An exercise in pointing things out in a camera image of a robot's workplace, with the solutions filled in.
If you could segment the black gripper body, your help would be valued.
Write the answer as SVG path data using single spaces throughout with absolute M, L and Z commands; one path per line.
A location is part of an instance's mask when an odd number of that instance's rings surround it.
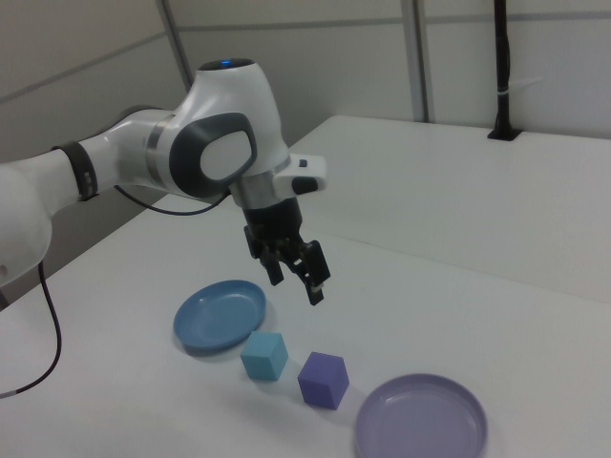
M 247 223 L 244 231 L 254 259 L 279 252 L 288 260 L 296 260 L 311 253 L 312 245 L 300 235 L 303 218 L 296 198 L 243 213 Z

